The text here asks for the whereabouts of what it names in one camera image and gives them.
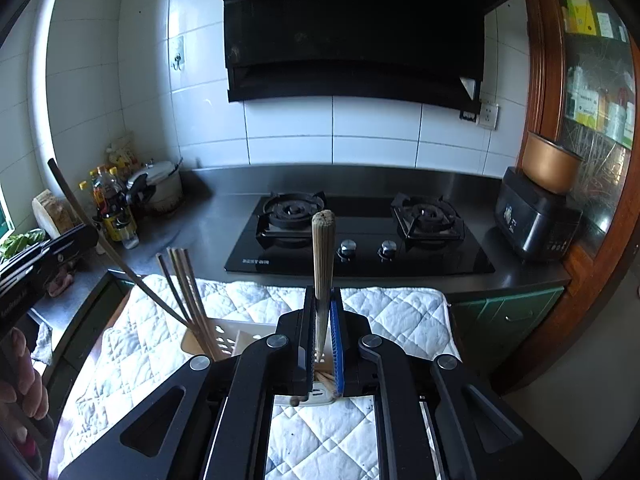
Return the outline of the person left hand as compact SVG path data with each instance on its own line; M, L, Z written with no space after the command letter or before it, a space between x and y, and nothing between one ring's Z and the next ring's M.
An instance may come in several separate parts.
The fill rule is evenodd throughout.
M16 386L1 382L1 428L17 447L25 460L33 462L37 457L35 439L28 429L10 413L9 406L20 404L27 418L43 420L49 411L49 396L40 374L32 365L25 335L14 328L10 333L12 352L17 364Z

